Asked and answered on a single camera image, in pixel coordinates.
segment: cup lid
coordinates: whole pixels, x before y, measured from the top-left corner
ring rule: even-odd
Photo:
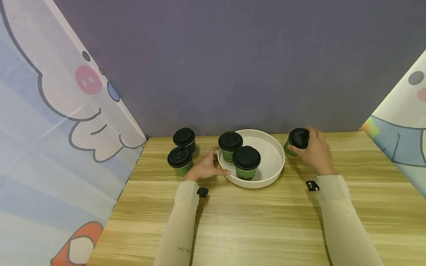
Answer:
[[[242,137],[240,134],[228,131],[219,137],[219,147],[226,152],[233,152],[236,148],[242,146]]]
[[[179,146],[170,151],[167,162],[173,168],[181,168],[192,160],[191,151],[185,146]]]
[[[259,166],[260,153],[251,146],[243,146],[235,150],[232,160],[239,169],[251,171]]]
[[[173,142],[177,146],[186,146],[195,139],[195,133],[190,128],[184,127],[173,135]]]
[[[293,129],[288,136],[288,141],[299,149],[306,149],[309,142],[309,131],[303,128]]]

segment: purple wall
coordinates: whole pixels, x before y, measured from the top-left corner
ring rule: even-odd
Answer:
[[[426,1],[55,2],[151,137],[357,130],[426,48]]]

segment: coffee cup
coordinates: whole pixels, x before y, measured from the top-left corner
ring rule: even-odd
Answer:
[[[292,152],[288,146],[292,145],[299,149],[306,149],[309,142],[309,131],[303,128],[293,129],[288,135],[288,139],[284,144],[284,153],[290,157],[296,157],[297,154]]]
[[[197,153],[197,146],[195,145],[195,133],[190,128],[184,127],[173,135],[173,142],[176,146],[188,147],[195,156]]]
[[[173,167],[178,176],[184,177],[194,166],[192,162],[192,152],[188,147],[178,146],[170,151],[167,162]]]
[[[243,146],[234,151],[232,160],[238,178],[250,181],[256,175],[260,164],[260,153],[251,146]]]
[[[227,163],[233,163],[232,155],[237,148],[242,146],[242,143],[241,135],[233,131],[225,132],[219,137],[219,147]]]

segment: wood grain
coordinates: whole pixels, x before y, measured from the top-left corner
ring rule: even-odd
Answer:
[[[273,135],[282,145],[287,134]],[[385,265],[425,265],[426,202],[364,132],[327,133],[336,168]],[[198,161],[218,137],[197,137]],[[88,266],[153,264],[180,177],[171,138],[150,138]],[[286,158],[272,185],[244,189],[223,176],[200,182],[193,266],[330,265],[321,212],[305,181],[313,170]]]

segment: beige arm sleeve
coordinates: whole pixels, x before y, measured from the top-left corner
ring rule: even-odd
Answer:
[[[198,206],[198,184],[182,181],[175,196],[175,205],[164,228],[154,266],[188,266],[192,253],[195,215]]]
[[[382,266],[341,175],[318,176],[325,240],[333,266]]]

